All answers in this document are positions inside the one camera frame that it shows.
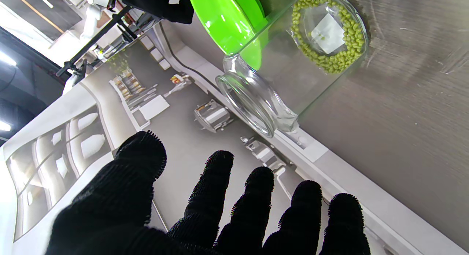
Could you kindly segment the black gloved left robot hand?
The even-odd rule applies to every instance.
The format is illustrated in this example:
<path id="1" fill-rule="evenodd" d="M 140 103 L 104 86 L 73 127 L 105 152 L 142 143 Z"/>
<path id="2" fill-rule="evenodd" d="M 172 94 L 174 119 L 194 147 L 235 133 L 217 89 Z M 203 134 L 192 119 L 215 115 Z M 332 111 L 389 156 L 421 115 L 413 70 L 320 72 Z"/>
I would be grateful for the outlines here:
<path id="1" fill-rule="evenodd" d="M 323 194 L 300 182 L 279 229 L 266 240 L 274 173 L 254 169 L 231 219 L 219 230 L 233 154 L 216 151 L 189 198 L 183 217 L 167 232 L 148 227 L 154 182 L 166 166 L 166 150 L 151 131 L 129 137 L 55 218 L 46 255 L 314 255 L 321 229 Z"/>

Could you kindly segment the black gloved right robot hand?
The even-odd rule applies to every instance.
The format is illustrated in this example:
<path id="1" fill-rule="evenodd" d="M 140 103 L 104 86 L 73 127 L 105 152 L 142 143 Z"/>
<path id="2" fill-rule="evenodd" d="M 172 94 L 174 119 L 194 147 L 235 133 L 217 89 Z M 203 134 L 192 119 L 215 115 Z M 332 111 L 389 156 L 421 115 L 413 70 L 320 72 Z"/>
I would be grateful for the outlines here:
<path id="1" fill-rule="evenodd" d="M 172 23 L 191 24 L 194 8 L 190 0 L 179 0 L 178 4 L 170 4 L 170 0 L 122 0 L 141 11 Z"/>

